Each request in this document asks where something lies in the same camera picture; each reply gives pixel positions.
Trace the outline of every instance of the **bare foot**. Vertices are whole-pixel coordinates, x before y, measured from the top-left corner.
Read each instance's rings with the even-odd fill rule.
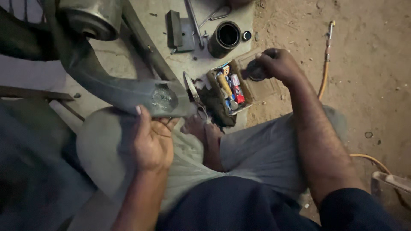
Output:
[[[204,125],[207,139],[207,154],[204,153],[203,165],[217,172],[224,172],[220,161],[220,141],[223,133],[217,125],[209,123]]]
[[[223,133],[215,124],[204,124],[198,115],[186,119],[181,132],[192,134],[204,145],[203,165],[218,172],[224,172],[220,162],[220,140]]]
[[[184,134],[192,134],[206,147],[206,135],[204,131],[204,122],[198,115],[193,115],[185,120],[184,126],[181,127]]]

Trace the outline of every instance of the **black cylinder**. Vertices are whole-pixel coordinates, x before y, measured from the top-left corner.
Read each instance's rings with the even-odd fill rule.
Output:
[[[240,43],[240,28],[232,21],[217,26],[208,41],[208,51],[214,58],[224,58]]]

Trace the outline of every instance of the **dark blue shirt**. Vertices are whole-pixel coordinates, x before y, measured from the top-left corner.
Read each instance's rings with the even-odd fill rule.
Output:
[[[355,188],[334,191],[322,201],[322,227],[299,211],[295,201],[267,185],[220,177],[191,189],[159,217],[157,230],[400,230],[371,195]]]

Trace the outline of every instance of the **dirt floor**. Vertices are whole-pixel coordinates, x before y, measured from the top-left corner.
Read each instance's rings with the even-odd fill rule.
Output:
[[[319,89],[328,24],[336,21],[331,63],[323,103],[343,112],[348,120],[350,153],[379,159],[393,174],[411,179],[411,1],[409,0],[257,0],[253,47],[284,48],[300,63]],[[247,126],[292,111],[288,90],[255,104]],[[372,132],[367,139],[365,132]],[[376,167],[353,160],[370,185]],[[396,218],[411,221],[393,190],[381,185],[381,202]],[[403,194],[411,202],[411,196]],[[310,195],[301,213],[319,221]]]

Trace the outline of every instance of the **gray pants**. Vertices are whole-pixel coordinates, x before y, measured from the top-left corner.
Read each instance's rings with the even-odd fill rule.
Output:
[[[331,107],[324,111],[340,139],[346,135],[345,117]],[[94,112],[77,140],[79,159],[95,184],[121,203],[134,173],[129,155],[135,118],[113,108]],[[174,160],[170,167],[162,211],[168,210],[192,187],[222,176],[238,176],[269,185],[292,199],[306,188],[298,161],[298,145],[292,113],[250,127],[221,139],[220,159],[226,173],[202,164],[204,148],[190,134],[181,133],[183,120],[173,130]]]

